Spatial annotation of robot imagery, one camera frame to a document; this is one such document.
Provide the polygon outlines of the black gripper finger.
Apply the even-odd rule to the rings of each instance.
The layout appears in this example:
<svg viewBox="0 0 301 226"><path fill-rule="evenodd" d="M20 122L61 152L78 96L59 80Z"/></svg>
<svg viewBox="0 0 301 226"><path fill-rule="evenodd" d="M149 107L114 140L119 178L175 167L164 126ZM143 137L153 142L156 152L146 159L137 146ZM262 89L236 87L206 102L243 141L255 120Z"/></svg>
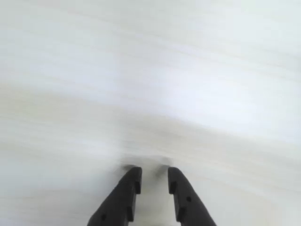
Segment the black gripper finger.
<svg viewBox="0 0 301 226"><path fill-rule="evenodd" d="M136 196L141 193L142 168L132 167L88 221L89 226L127 226L134 221Z"/></svg>
<svg viewBox="0 0 301 226"><path fill-rule="evenodd" d="M169 167L168 191L174 196L176 221L182 226L216 226L207 208L181 170Z"/></svg>

